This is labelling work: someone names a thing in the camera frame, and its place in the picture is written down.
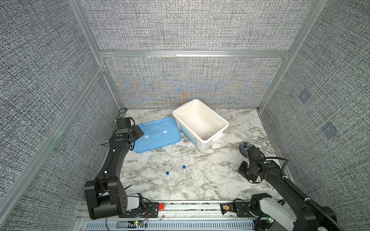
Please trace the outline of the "blue plastic bin lid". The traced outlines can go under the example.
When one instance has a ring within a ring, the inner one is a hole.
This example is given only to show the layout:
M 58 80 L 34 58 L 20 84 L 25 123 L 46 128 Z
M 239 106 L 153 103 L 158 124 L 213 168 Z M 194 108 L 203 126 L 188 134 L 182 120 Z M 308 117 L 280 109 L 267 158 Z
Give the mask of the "blue plastic bin lid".
M 174 118 L 139 124 L 144 135 L 135 142 L 134 151 L 144 153 L 180 142 L 181 135 Z

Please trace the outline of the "blue capped test tube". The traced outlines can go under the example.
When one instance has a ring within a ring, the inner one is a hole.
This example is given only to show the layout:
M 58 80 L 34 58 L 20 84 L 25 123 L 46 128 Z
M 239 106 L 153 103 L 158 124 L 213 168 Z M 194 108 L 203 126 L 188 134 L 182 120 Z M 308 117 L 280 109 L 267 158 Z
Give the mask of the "blue capped test tube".
M 170 173 L 168 171 L 166 172 L 166 177 L 167 177 L 167 185 L 168 186 L 171 186 L 172 181 L 171 181 Z
M 184 179 L 188 179 L 188 169 L 185 165 L 182 166 Z

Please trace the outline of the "white plastic storage bin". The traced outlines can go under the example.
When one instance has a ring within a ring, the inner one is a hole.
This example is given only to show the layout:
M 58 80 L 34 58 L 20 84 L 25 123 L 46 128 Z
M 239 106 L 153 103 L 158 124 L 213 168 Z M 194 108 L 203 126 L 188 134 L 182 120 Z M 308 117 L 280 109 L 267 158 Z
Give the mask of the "white plastic storage bin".
M 201 152 L 222 139 L 229 122 L 199 99 L 194 99 L 173 111 L 177 127 Z M 204 133 L 214 135 L 204 140 Z

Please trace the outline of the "white mortar bowl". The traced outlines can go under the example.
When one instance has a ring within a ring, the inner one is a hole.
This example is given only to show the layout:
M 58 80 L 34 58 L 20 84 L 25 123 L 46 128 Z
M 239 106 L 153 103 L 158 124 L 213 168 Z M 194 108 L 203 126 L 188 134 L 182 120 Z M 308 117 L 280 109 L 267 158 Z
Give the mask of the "white mortar bowl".
M 207 140 L 207 139 L 211 138 L 213 135 L 214 135 L 214 133 L 211 132 L 211 131 L 205 132 L 204 133 L 204 136 L 203 136 L 204 137 L 204 140 Z

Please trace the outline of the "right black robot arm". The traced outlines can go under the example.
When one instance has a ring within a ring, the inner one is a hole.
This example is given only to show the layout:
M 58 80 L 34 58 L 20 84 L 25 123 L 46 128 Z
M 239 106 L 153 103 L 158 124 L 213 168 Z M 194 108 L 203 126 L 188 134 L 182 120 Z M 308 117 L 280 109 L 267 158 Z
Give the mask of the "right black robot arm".
M 255 216 L 270 216 L 287 231 L 341 231 L 336 214 L 330 207 L 323 207 L 300 190 L 285 174 L 288 163 L 276 163 L 277 157 L 266 157 L 251 143 L 243 143 L 240 153 L 248 158 L 242 162 L 238 172 L 249 183 L 258 179 L 269 183 L 288 204 L 278 203 L 267 193 L 254 194 L 250 201 L 250 212 Z

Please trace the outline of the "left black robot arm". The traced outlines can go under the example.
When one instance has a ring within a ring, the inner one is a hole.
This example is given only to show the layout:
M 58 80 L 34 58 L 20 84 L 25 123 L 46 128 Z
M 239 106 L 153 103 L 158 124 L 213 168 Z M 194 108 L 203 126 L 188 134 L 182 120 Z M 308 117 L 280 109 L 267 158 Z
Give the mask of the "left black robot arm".
M 93 220 L 112 216 L 140 217 L 145 214 L 142 196 L 127 195 L 120 182 L 126 155 L 144 135 L 135 120 L 125 116 L 127 111 L 127 108 L 119 110 L 116 129 L 111 138 L 102 144 L 108 147 L 108 155 L 94 180 L 86 182 L 84 186 L 89 216 Z

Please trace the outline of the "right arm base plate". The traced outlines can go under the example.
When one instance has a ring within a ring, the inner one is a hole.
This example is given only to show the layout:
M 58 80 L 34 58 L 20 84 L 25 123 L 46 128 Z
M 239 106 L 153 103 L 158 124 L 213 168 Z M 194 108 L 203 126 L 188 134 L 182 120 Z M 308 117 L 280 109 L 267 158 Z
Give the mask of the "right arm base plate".
M 254 214 L 250 211 L 250 203 L 243 201 L 236 201 L 234 203 L 236 214 L 238 218 L 253 218 Z

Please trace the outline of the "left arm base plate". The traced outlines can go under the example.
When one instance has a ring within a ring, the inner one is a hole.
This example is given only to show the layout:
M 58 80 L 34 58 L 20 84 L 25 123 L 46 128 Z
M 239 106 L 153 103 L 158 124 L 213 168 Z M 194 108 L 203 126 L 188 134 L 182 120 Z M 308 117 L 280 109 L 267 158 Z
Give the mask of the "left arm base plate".
M 133 209 L 124 215 L 119 215 L 120 218 L 157 218 L 159 214 L 158 202 L 145 202 L 144 208 Z

